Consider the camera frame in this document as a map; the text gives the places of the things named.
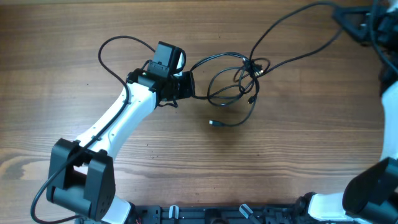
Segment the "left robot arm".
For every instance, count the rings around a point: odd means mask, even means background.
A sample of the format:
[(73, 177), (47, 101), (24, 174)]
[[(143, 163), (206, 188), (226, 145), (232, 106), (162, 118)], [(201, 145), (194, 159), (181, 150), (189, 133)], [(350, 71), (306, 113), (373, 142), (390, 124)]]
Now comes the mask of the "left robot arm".
[(133, 203), (115, 195), (114, 160), (139, 123), (157, 107), (178, 106), (193, 95), (193, 78), (184, 72), (186, 53), (159, 42), (154, 58), (129, 72), (123, 90), (90, 129), (74, 141), (52, 148), (49, 177), (37, 193), (74, 212), (82, 223), (141, 223)]

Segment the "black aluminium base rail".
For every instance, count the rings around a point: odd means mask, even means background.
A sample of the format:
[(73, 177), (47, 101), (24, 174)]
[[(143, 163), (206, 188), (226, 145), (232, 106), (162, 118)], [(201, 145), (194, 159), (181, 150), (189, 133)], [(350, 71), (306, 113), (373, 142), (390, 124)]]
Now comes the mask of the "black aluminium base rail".
[(169, 207), (136, 206), (127, 219), (133, 224), (211, 223), (315, 223), (304, 209), (294, 205), (250, 207)]

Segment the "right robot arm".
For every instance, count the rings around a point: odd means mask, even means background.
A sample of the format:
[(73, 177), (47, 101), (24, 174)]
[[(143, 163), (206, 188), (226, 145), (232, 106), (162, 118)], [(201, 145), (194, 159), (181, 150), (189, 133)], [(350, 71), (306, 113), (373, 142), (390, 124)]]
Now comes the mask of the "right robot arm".
[(340, 191), (310, 192), (289, 213), (290, 223), (397, 223), (397, 1), (368, 7), (339, 7), (334, 20), (377, 53), (382, 139), (373, 163)]

